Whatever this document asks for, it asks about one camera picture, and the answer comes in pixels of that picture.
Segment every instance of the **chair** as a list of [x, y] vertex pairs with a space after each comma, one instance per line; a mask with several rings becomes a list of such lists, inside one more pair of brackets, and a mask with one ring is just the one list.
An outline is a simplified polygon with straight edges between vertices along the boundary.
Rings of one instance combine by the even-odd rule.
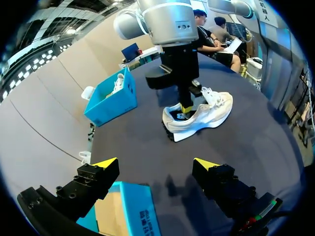
[[94, 87], [92, 87], [92, 86], [87, 86], [87, 87], [84, 89], [83, 93], [81, 94], [81, 97], [82, 97], [83, 99], [86, 99], [86, 100], [89, 101], [89, 100], [91, 99], [91, 97], [92, 97], [92, 94], [93, 94], [94, 90], [95, 90]]

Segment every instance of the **white shoe in bin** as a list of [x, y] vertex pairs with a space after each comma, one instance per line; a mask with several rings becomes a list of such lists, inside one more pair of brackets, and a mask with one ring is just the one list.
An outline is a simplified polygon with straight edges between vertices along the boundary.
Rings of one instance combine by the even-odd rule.
[[204, 88], [202, 91], [208, 104], [200, 104], [197, 111], [187, 120], [178, 121], [172, 111], [181, 111], [180, 103], [163, 110], [163, 124], [169, 138], [175, 142], [186, 139], [203, 128], [216, 128], [229, 116], [233, 97], [228, 92], [214, 92]]
[[114, 90], [113, 90], [112, 94], [118, 92], [119, 90], [121, 90], [123, 88], [123, 82], [124, 82], [124, 75], [118, 74], [117, 80], [115, 81], [115, 86], [114, 86]]

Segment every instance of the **white wall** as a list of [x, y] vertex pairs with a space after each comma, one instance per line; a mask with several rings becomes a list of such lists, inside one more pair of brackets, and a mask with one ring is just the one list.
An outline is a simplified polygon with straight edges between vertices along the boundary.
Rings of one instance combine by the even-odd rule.
[[0, 167], [13, 199], [31, 186], [55, 193], [72, 180], [81, 165], [78, 153], [89, 146], [83, 89], [119, 70], [123, 48], [134, 42], [142, 50], [153, 47], [147, 35], [120, 39], [115, 17], [29, 75], [1, 103]]

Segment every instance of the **computer monitor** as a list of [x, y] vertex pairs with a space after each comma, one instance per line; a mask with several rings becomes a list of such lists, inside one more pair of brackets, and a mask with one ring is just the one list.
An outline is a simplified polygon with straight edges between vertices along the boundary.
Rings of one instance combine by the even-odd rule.
[[231, 22], [226, 22], [226, 30], [229, 32], [229, 34], [236, 36], [238, 38], [244, 38], [246, 39], [246, 28], [241, 24], [235, 24]]
[[123, 55], [125, 56], [127, 61], [131, 61], [135, 59], [137, 56], [139, 56], [138, 53], [138, 45], [136, 43], [130, 45], [129, 47], [126, 47], [122, 50]]

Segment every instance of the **tabletop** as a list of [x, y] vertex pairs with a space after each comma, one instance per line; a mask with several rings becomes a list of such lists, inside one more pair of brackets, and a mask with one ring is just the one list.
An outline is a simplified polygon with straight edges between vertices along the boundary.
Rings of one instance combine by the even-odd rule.
[[[203, 129], [174, 143], [162, 127], [162, 110], [177, 103], [176, 88], [149, 89], [145, 73], [160, 65], [154, 60], [131, 71], [138, 107], [95, 130], [91, 163], [117, 157], [117, 180], [151, 187], [163, 236], [227, 235], [233, 221], [208, 201], [191, 175], [193, 159], [235, 168], [240, 181], [283, 200], [292, 209], [303, 189], [302, 156], [277, 111], [254, 86], [229, 68], [198, 55], [198, 81], [233, 96], [232, 112], [218, 128]], [[283, 222], [271, 222], [274, 231]]]

